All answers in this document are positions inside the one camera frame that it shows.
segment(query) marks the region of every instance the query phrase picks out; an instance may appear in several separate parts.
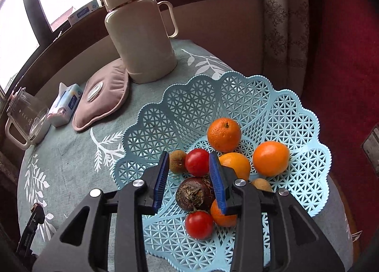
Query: glass kettle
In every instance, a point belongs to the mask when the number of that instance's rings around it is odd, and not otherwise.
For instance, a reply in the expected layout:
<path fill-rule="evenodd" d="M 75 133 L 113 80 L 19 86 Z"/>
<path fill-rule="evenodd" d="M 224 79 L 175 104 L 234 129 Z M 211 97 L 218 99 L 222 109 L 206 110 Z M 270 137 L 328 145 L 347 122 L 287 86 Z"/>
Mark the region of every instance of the glass kettle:
<path fill-rule="evenodd" d="M 10 96 L 10 99 L 5 134 L 17 147 L 26 150 L 30 145 L 38 144 L 49 130 L 50 122 L 46 119 L 49 108 L 28 94 L 25 88 L 20 88 Z M 26 143 L 21 143 L 10 133 L 12 124 L 24 137 Z"/>

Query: red floor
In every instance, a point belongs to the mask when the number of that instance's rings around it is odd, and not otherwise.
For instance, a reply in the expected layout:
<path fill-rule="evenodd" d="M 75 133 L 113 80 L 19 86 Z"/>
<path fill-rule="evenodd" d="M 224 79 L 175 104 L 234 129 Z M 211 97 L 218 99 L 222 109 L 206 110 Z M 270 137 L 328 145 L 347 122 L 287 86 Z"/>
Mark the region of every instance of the red floor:
<path fill-rule="evenodd" d="M 321 33 L 302 102 L 320 120 L 320 141 L 365 247 L 379 224 L 379 180 L 361 149 L 379 122 L 379 17 L 370 0 L 314 1 Z"/>

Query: fruit basket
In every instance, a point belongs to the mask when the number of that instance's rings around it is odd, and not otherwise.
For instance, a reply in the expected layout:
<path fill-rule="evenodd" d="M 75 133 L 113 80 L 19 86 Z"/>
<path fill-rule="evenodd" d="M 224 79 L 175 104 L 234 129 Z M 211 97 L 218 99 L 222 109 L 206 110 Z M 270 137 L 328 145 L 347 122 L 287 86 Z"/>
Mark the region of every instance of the fruit basket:
<path fill-rule="evenodd" d="M 242 138 L 236 151 L 249 160 L 263 141 L 286 144 L 291 153 L 289 169 L 267 178 L 272 189 L 288 189 L 311 216 L 322 210 L 329 195 L 326 177 L 331 154 L 318 140 L 317 117 L 302 107 L 292 91 L 276 91 L 262 76 L 246 78 L 233 71 L 218 80 L 206 75 L 194 76 L 187 84 L 168 87 L 160 103 L 143 106 L 137 122 L 123 135 L 125 155 L 111 170 L 117 187 L 121 189 L 138 179 L 146 167 L 157 164 L 164 150 L 213 151 L 206 132 L 210 123 L 219 117 L 230 117 L 239 123 Z M 258 176 L 252 165 L 250 178 Z M 175 201 L 176 189 L 185 178 L 170 172 L 161 209 L 154 216 L 144 216 L 146 251 L 167 259 L 182 272 L 230 271 L 235 229 L 217 227 L 211 239 L 204 241 L 192 239 L 185 231 L 187 213 Z M 262 226 L 267 263 L 270 236 L 265 214 L 262 214 Z"/>

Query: dark purple beet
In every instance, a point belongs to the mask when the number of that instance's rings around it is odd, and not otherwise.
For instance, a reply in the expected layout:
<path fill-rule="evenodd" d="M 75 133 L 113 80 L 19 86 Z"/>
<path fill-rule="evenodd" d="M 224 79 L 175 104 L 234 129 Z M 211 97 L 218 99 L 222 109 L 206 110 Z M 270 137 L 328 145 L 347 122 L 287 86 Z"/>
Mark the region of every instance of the dark purple beet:
<path fill-rule="evenodd" d="M 175 199 L 178 206 L 187 212 L 194 210 L 209 211 L 215 200 L 215 193 L 209 177 L 185 179 L 179 185 Z"/>

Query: tablecloth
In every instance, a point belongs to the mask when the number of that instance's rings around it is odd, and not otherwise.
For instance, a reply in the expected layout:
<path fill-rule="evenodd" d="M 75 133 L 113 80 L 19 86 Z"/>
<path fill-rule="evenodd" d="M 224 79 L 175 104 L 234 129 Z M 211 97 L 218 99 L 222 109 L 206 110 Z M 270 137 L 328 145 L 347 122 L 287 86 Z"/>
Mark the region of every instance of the tablecloth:
<path fill-rule="evenodd" d="M 33 203 L 43 205 L 45 222 L 38 227 L 32 244 L 36 254 L 42 251 L 90 190 L 116 190 L 109 170 L 123 156 L 122 134 L 135 123 L 143 105 L 159 102 L 168 86 L 186 83 L 196 74 L 218 79 L 231 70 L 220 59 L 189 40 L 172 40 L 172 46 L 178 64 L 170 74 L 152 83 L 131 83 L 125 104 L 84 132 L 75 132 L 71 122 L 58 128 L 51 126 L 44 140 L 25 152 L 18 181 L 18 221 L 22 232 Z M 328 183 L 329 200 L 314 219 L 348 268 L 352 264 L 351 234 L 338 191 L 330 178 Z M 109 239 L 109 271 L 113 271 L 114 228 L 115 217 L 112 218 Z M 147 261 L 150 271 L 175 270 L 164 259 L 147 255 Z"/>

